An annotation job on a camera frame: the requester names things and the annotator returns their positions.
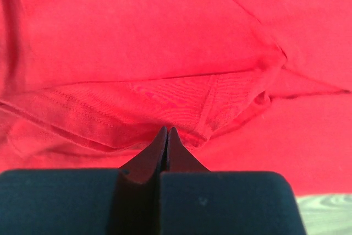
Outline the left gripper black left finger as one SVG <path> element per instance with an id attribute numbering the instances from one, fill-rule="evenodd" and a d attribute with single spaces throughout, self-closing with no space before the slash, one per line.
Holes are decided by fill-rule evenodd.
<path id="1" fill-rule="evenodd" d="M 11 170 L 1 174 L 1 234 L 152 234 L 167 143 L 119 168 Z"/>

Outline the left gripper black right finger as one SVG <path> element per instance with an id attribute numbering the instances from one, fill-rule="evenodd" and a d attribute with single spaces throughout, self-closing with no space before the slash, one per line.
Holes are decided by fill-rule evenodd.
<path id="1" fill-rule="evenodd" d="M 275 172 L 212 172 L 168 134 L 160 234 L 305 234 L 290 184 Z"/>

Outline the bright red t-shirt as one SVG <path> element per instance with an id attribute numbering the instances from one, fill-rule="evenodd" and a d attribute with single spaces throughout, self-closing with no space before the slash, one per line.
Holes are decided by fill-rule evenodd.
<path id="1" fill-rule="evenodd" d="M 1 0 L 1 171 L 119 167 L 163 126 L 350 193 L 351 0 Z"/>

